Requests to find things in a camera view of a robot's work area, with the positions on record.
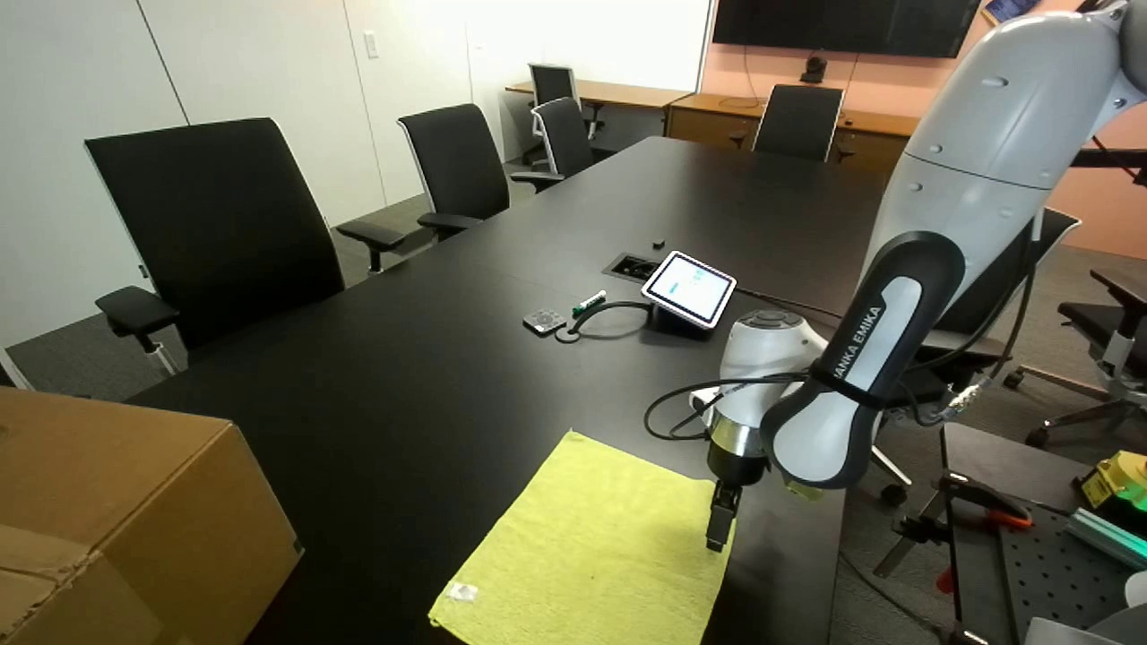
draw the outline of floor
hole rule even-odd
[[[350,240],[337,238],[337,253],[343,260],[343,275],[355,284],[364,275],[364,253]],[[1078,379],[1097,379],[1087,360],[1087,343],[1061,325],[1053,305],[1057,302],[1103,302],[1103,289],[1087,275],[1088,270],[1109,271],[1141,271],[1145,260],[1111,257],[1097,252],[1057,246],[1039,281],[1035,295],[1016,349],[1016,362],[1031,362],[1044,368],[1072,371]],[[1011,317],[1001,317],[993,337],[1008,337]],[[159,383],[159,368],[142,360],[133,340],[117,340],[106,333],[100,320],[74,322],[49,337],[12,349],[12,360],[22,371],[42,391],[86,393],[86,399],[128,399],[148,383]],[[1020,383],[1020,391],[1008,391],[988,383],[981,399],[961,417],[961,424],[993,430],[1001,437],[1020,442],[1026,430],[1039,425],[1044,417],[1057,417],[1068,410],[1087,410],[1088,401],[1078,393],[1063,393],[1047,383]],[[934,576],[947,571],[943,546],[913,548],[885,580],[871,580],[871,566],[897,540],[897,522],[907,511],[916,511],[938,481],[938,430],[916,425],[907,418],[889,424],[883,432],[883,447],[916,481],[898,509],[883,504],[885,472],[871,469],[861,487],[850,496],[841,566],[839,566],[839,596],[833,643],[836,645],[924,645],[938,643],[934,633],[952,622],[950,596],[934,589]],[[1109,455],[1116,442],[1077,442],[1061,450],[1084,462]]]

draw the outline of yellow cloth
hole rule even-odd
[[[712,485],[569,430],[429,606],[492,645],[703,643],[728,553],[705,548]]]

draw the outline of television screen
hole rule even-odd
[[[712,43],[956,59],[977,0],[720,0]]]

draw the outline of tablet screen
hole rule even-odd
[[[669,252],[643,287],[648,302],[669,309],[673,317],[703,328],[712,328],[720,322],[732,289],[736,275],[681,252]]]

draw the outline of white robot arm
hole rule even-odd
[[[767,462],[812,487],[863,472],[893,377],[947,305],[1044,214],[1078,148],[1145,88],[1147,0],[1019,19],[977,43],[907,145],[858,299],[810,362],[810,379],[760,424],[717,406],[711,526],[736,516],[742,485],[760,481]]]

